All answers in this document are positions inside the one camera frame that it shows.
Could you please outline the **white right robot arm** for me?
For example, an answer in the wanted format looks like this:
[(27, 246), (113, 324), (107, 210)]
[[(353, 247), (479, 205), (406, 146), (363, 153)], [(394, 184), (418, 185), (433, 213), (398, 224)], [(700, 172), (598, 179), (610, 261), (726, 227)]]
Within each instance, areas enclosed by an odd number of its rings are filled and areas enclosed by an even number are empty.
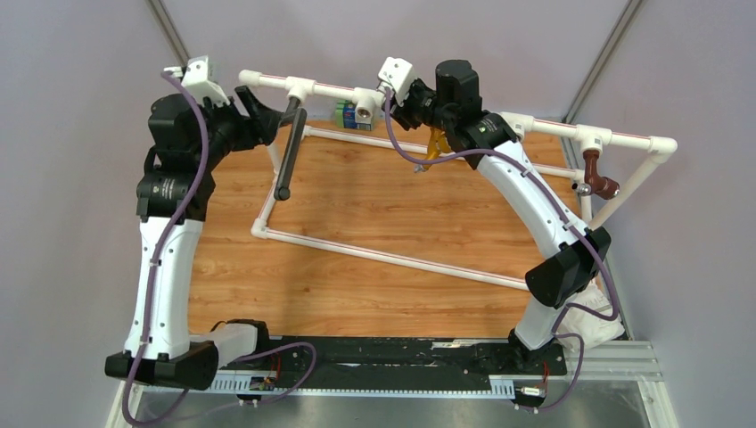
[(506, 199), (527, 227), (544, 260), (525, 275), (530, 292), (524, 315), (512, 331), (508, 358), (521, 373), (531, 373), (545, 358), (543, 347), (556, 337), (573, 295), (605, 271), (611, 243), (608, 232), (590, 228), (558, 201), (530, 162), (514, 126), (482, 107), (479, 75), (467, 60), (445, 60), (428, 87), (404, 59), (389, 57), (377, 73), (386, 128), (398, 146), (393, 124), (405, 130), (431, 129), (426, 154), (397, 151), (417, 171), (464, 160)]

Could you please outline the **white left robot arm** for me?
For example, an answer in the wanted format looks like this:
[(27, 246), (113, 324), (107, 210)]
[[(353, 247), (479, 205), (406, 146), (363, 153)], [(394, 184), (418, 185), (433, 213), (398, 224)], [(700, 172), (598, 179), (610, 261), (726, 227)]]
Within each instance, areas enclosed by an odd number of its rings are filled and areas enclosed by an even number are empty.
[(234, 319), (199, 336), (188, 331), (193, 259), (215, 189), (212, 171), (230, 152), (272, 144), (282, 116), (248, 87), (234, 91), (221, 106), (181, 94), (152, 105), (153, 145), (136, 188), (142, 241), (136, 309), (123, 349), (105, 359), (109, 377), (203, 391), (237, 358), (254, 370), (271, 361), (261, 321)]

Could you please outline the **dark grey long faucet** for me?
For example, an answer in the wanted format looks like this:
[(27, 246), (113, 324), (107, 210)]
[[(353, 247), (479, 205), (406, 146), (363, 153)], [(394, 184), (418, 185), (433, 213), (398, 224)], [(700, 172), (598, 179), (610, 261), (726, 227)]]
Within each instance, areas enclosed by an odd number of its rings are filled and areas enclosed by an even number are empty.
[(290, 97), (287, 109), (279, 122), (279, 128), (289, 127), (290, 131), (283, 152), (278, 178), (275, 182), (274, 198), (277, 201), (286, 201), (291, 197), (290, 186), (292, 175), (308, 117), (307, 111), (302, 104), (301, 99), (294, 96)]

